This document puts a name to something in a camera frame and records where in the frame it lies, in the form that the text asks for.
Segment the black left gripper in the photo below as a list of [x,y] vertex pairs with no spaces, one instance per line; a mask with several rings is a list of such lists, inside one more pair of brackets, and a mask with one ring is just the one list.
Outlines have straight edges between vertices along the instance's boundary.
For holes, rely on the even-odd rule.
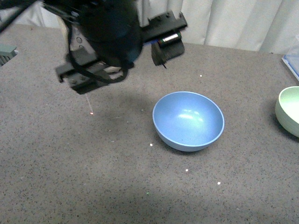
[[123,72],[116,79],[104,78],[104,70],[89,72],[85,68],[88,62],[80,64],[69,50],[74,70],[63,73],[63,77],[79,95],[123,81],[145,44],[151,45],[156,66],[165,65],[185,52],[181,31],[187,27],[187,21],[182,13],[176,18],[172,11],[165,12],[141,27],[134,0],[45,0],[43,6],[64,21],[68,44],[71,44],[72,26],[80,30],[95,51],[91,63],[103,62],[120,67]]

